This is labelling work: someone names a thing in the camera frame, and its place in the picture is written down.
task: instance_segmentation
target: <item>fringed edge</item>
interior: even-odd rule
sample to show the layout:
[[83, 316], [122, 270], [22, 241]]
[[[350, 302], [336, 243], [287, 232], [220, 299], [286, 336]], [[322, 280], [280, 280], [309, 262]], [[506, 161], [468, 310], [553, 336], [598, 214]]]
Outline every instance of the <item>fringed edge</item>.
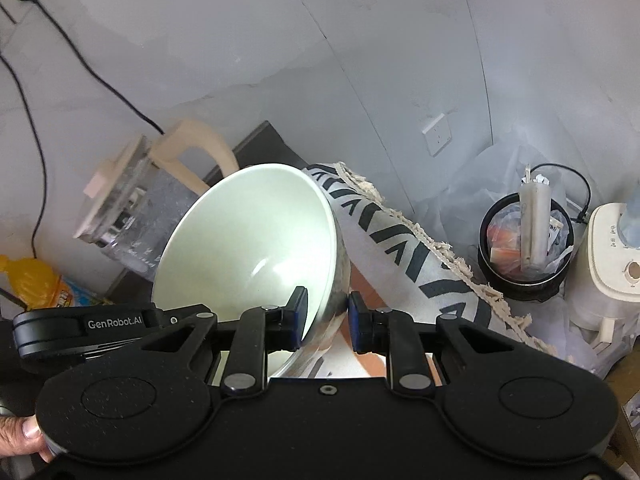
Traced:
[[456, 256], [454, 252], [451, 250], [451, 246], [444, 242], [436, 242], [433, 238], [431, 238], [420, 224], [413, 223], [400, 211], [396, 211], [395, 209], [388, 208], [384, 205], [384, 197], [380, 195], [378, 190], [373, 186], [372, 183], [368, 182], [367, 179], [363, 176], [360, 176], [356, 173], [353, 173], [343, 162], [339, 162], [336, 164], [336, 170], [338, 171], [338, 176], [341, 177], [348, 184], [348, 186], [353, 187], [353, 189], [362, 193], [365, 197], [367, 197], [372, 202], [375, 202], [383, 211], [386, 213], [395, 216], [398, 218], [402, 224], [406, 225], [409, 229], [411, 229], [412, 233], [415, 235], [418, 240], [420, 240], [427, 248], [436, 255], [436, 257], [445, 264], [457, 277], [460, 278], [463, 282], [465, 282], [469, 288], [471, 288], [479, 298], [485, 300], [491, 309], [495, 312], [496, 316], [500, 320], [502, 320], [509, 328], [513, 330], [515, 335], [522, 341], [524, 344], [535, 348], [537, 350], [543, 351], [547, 354], [557, 356], [558, 352], [556, 347], [553, 345], [549, 345], [539, 339], [537, 337], [530, 336], [525, 332], [527, 326], [532, 323], [531, 314], [527, 314], [525, 317], [518, 317], [511, 315], [511, 309], [506, 301], [504, 301], [504, 297], [501, 292], [498, 292], [494, 288], [489, 285], [479, 285], [471, 280], [473, 277], [473, 273], [471, 272], [471, 268], [465, 263], [464, 258]]

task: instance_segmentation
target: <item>white bowl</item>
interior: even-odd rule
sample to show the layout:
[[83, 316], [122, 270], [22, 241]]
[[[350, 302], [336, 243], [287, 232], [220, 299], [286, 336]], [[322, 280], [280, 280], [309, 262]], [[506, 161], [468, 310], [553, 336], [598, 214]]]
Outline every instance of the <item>white bowl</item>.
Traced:
[[[254, 306], [284, 305], [303, 285], [303, 347], [313, 351], [339, 326], [349, 271], [318, 186], [295, 168], [263, 164], [226, 177], [189, 209], [162, 254], [152, 301], [163, 310], [202, 303], [227, 321]], [[296, 355], [275, 352], [268, 361], [269, 375], [281, 375]]]

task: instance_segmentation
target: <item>black and white towel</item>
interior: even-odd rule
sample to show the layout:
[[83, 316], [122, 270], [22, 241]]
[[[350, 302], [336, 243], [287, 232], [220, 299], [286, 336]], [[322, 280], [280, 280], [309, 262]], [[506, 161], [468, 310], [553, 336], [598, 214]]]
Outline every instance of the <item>black and white towel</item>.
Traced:
[[553, 353], [525, 332], [529, 319], [513, 317], [499, 292], [471, 280], [469, 268], [450, 246], [386, 208], [363, 177], [343, 163], [313, 164], [303, 171], [327, 197], [351, 261], [386, 304], [426, 323], [453, 313]]

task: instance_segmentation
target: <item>fingernail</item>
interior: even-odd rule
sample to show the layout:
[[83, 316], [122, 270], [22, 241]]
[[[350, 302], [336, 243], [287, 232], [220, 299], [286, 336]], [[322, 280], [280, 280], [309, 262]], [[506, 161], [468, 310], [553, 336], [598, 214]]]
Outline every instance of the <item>fingernail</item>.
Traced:
[[35, 415], [30, 416], [22, 423], [22, 432], [29, 440], [40, 436], [40, 428], [38, 427], [38, 421]]

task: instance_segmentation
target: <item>power cord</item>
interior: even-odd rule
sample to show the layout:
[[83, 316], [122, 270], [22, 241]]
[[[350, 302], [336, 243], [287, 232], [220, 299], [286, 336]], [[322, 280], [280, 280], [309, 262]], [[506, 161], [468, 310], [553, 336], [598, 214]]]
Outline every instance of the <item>power cord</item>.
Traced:
[[22, 106], [24, 106], [24, 112], [26, 113], [27, 118], [29, 120], [29, 125], [31, 126], [31, 131], [33, 132], [33, 140], [36, 143], [36, 148], [38, 149], [38, 155], [40, 156], [40, 165], [42, 167], [42, 204], [40, 205], [40, 213], [38, 215], [38, 219], [36, 220], [36, 225], [34, 226], [33, 231], [31, 232], [31, 253], [33, 253], [34, 258], [37, 258], [38, 253], [36, 252], [36, 243], [35, 243], [36, 235], [38, 234], [38, 229], [40, 228], [40, 224], [42, 223], [44, 210], [47, 207], [47, 193], [49, 192], [49, 181], [47, 179], [47, 165], [44, 160], [44, 152], [42, 151], [40, 137], [38, 136], [36, 125], [33, 122], [33, 116], [31, 115], [31, 109], [29, 108], [27, 97], [24, 94], [22, 83], [20, 83], [20, 79], [18, 78], [18, 75], [15, 73], [14, 68], [4, 58], [1, 52], [0, 52], [0, 62], [2, 62], [2, 64], [9, 71], [9, 74], [11, 74], [11, 77], [14, 78], [15, 86], [18, 89], [18, 93], [20, 94], [20, 99], [22, 99]]
[[580, 173], [580, 171], [574, 170], [574, 168], [570, 168], [569, 166], [565, 166], [564, 164], [556, 164], [554, 162], [545, 162], [544, 164], [539, 164], [537, 166], [534, 166], [533, 168], [531, 168], [531, 173], [536, 171], [538, 168], [543, 168], [545, 166], [552, 166], [554, 168], [562, 168], [563, 170], [571, 171], [572, 173], [575, 173], [577, 176], [579, 176], [582, 179], [582, 181], [584, 182], [584, 185], [587, 187], [587, 203], [584, 205], [582, 210], [578, 213], [578, 216], [576, 218], [571, 218], [571, 221], [577, 222], [578, 224], [587, 224], [588, 222], [586, 222], [584, 218], [585, 216], [587, 216], [587, 210], [589, 209], [589, 206], [591, 204], [591, 186], [589, 186], [587, 179], [584, 177], [582, 173]]
[[19, 306], [24, 311], [26, 311], [28, 309], [27, 304], [23, 300], [21, 300], [17, 296], [14, 296], [9, 291], [4, 290], [4, 288], [2, 288], [2, 287], [0, 287], [0, 296], [3, 296], [4, 298], [7, 298], [9, 301], [15, 303], [17, 306]]
[[45, 15], [45, 17], [51, 22], [51, 24], [56, 28], [56, 30], [60, 33], [60, 35], [65, 39], [65, 41], [67, 42], [68, 46], [71, 48], [73, 53], [76, 54], [76, 57], [78, 58], [78, 61], [85, 68], [85, 70], [87, 70], [87, 72], [89, 74], [91, 74], [91, 76], [93, 76], [93, 78], [98, 83], [100, 83], [102, 86], [104, 86], [109, 92], [111, 92], [118, 99], [120, 99], [120, 101], [122, 101], [125, 105], [127, 105], [127, 107], [129, 107], [129, 109], [131, 111], [133, 111], [133, 113], [135, 113], [140, 119], [145, 121], [145, 123], [149, 124], [149, 126], [154, 128], [160, 135], [164, 135], [164, 130], [160, 126], [158, 126], [158, 124], [156, 122], [154, 122], [149, 117], [147, 117], [145, 114], [143, 114], [140, 110], [138, 110], [131, 103], [131, 101], [129, 101], [126, 97], [124, 97], [124, 95], [122, 95], [113, 86], [111, 86], [104, 79], [102, 79], [99, 75], [97, 75], [97, 73], [95, 73], [94, 69], [89, 66], [89, 64], [86, 62], [86, 60], [82, 56], [82, 54], [80, 54], [80, 51], [78, 50], [78, 48], [76, 47], [74, 42], [71, 40], [69, 35], [65, 32], [65, 30], [62, 28], [62, 26], [56, 21], [56, 19], [49, 13], [49, 11], [44, 7], [44, 5], [40, 2], [40, 0], [20, 0], [20, 1], [21, 2], [32, 2], [34, 5], [36, 5], [41, 10], [41, 12]]
[[7, 18], [10, 22], [12, 22], [14, 25], [17, 25], [17, 24], [18, 24], [18, 22], [16, 22], [16, 21], [15, 21], [15, 19], [14, 19], [14, 17], [13, 17], [11, 14], [9, 14], [9, 11], [8, 11], [8, 10], [6, 10], [6, 7], [5, 7], [2, 3], [0, 3], [0, 10], [2, 10], [2, 13], [6, 16], [6, 18]]

